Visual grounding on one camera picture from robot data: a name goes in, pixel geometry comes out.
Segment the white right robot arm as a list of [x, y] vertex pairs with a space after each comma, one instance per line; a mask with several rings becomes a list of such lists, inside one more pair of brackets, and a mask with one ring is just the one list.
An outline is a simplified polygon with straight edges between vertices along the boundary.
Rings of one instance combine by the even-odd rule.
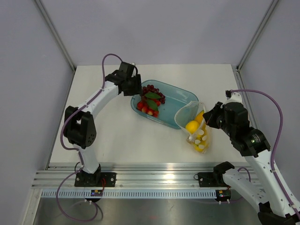
[[249, 125], [248, 111], [242, 103], [216, 103], [203, 114], [208, 127], [223, 130], [233, 147], [246, 159], [256, 173], [263, 190], [239, 174], [229, 163], [213, 168], [215, 184], [234, 188], [257, 212], [263, 225], [297, 225], [300, 222], [300, 202], [287, 187], [275, 163], [264, 134]]

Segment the red strawberries with leaves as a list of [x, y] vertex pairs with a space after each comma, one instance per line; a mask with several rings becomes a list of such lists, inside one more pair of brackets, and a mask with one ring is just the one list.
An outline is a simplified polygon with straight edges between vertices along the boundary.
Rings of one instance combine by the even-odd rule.
[[137, 103], [137, 110], [155, 118], [159, 115], [159, 107], [165, 103], [163, 95], [154, 92], [147, 92], [141, 96], [141, 100]]

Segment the yellow lemon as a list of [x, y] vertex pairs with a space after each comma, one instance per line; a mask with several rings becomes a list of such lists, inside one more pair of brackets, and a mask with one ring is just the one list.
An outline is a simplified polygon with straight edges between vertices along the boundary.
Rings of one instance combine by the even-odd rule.
[[190, 134], [193, 134], [198, 130], [199, 126], [200, 126], [200, 124], [197, 121], [192, 120], [192, 121], [190, 121], [189, 123], [186, 124], [185, 129]]

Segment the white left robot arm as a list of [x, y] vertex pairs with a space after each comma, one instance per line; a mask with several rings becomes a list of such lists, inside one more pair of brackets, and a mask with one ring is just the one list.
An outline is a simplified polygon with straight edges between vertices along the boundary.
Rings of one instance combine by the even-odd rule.
[[101, 166], [91, 149], [97, 136], [95, 118], [121, 93], [134, 96], [141, 90], [141, 75], [136, 65], [121, 62], [117, 70], [104, 75], [102, 86], [92, 96], [77, 107], [66, 108], [60, 143], [66, 150], [77, 151], [81, 164], [78, 173], [85, 176], [90, 186], [95, 187], [101, 182]]

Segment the orange yellow mango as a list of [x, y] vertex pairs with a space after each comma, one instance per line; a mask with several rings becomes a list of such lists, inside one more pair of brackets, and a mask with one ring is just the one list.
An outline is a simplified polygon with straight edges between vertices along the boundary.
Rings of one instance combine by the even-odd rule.
[[201, 124], [202, 121], [203, 121], [203, 114], [204, 114], [204, 110], [202, 110], [201, 112], [199, 112], [197, 114], [197, 116], [195, 117], [195, 121], [197, 121], [199, 124]]

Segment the yellow banana bunch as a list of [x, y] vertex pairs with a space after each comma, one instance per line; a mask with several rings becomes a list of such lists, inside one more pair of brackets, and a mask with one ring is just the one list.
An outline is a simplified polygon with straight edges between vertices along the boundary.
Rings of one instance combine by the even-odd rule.
[[210, 144], [209, 135], [206, 131], [198, 133], [191, 142], [194, 150], [204, 153]]

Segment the clear dotted zip bag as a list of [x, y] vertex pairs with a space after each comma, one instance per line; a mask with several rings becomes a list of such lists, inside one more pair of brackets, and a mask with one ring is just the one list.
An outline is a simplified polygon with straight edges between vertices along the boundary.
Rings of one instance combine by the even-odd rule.
[[187, 143], [195, 151], [202, 154], [207, 151], [211, 142], [211, 128], [206, 125], [203, 117], [206, 112], [204, 103], [190, 101], [180, 108], [174, 116], [175, 123], [187, 136]]

